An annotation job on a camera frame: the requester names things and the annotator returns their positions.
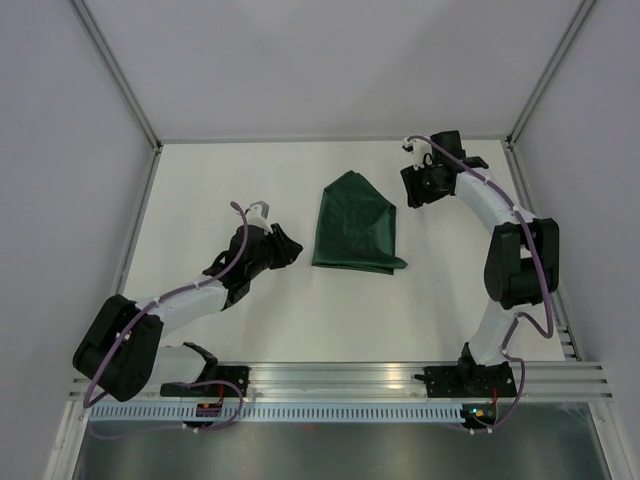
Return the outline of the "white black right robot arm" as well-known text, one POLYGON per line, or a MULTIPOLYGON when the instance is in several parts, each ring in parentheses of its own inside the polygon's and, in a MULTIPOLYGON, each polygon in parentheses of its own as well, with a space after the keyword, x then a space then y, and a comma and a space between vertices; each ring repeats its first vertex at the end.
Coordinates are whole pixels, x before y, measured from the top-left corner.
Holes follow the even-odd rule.
POLYGON ((489 165, 469 156, 458 131, 429 137, 410 135, 402 148, 414 162, 401 178, 409 207, 417 209, 448 196, 461 200, 491 235, 483 270, 489 302, 481 323, 465 343, 455 368, 424 372, 425 384, 443 382, 466 395, 511 384, 507 348, 520 320, 532 321, 531 309, 543 305, 546 322, 532 326, 545 339, 553 335, 551 295, 559 283, 559 226, 521 208, 493 179, 489 165))

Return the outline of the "dark green cloth napkin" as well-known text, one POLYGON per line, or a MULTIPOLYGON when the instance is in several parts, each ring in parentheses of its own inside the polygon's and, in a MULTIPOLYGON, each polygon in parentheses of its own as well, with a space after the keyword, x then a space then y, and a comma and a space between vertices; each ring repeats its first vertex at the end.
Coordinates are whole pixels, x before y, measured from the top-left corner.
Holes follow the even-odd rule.
POLYGON ((396 255, 396 215, 362 174, 344 173, 323 190, 311 265, 385 275, 405 269, 396 255))

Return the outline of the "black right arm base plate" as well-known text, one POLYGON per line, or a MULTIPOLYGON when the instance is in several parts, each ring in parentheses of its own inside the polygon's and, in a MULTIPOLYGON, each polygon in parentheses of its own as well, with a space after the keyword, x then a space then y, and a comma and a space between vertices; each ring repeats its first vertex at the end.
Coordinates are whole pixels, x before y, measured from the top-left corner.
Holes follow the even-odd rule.
POLYGON ((432 399, 515 398, 513 371, 504 362, 491 367, 427 366, 413 378, 421 382, 432 399))

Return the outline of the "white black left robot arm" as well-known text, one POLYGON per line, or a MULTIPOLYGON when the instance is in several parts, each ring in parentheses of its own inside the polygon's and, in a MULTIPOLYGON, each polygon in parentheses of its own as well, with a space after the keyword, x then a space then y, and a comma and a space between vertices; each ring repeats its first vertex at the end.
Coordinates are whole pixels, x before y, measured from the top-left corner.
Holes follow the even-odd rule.
POLYGON ((221 313, 242 300, 266 270, 293 264, 303 247, 279 224, 268 230, 239 227, 196 280, 157 299, 109 297, 72 357, 73 367, 104 394, 125 402, 149 382, 164 396, 213 396, 218 360, 194 342, 164 346, 163 337, 199 318, 221 313))

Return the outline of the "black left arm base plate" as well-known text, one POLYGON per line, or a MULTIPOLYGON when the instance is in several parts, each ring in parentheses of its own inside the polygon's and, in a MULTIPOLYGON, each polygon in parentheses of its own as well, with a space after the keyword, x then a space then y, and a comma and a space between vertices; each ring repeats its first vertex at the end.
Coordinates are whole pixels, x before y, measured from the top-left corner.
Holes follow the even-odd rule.
POLYGON ((190 384, 165 383, 160 396, 166 398, 244 398, 250 384, 251 368, 245 365, 219 365, 190 384))

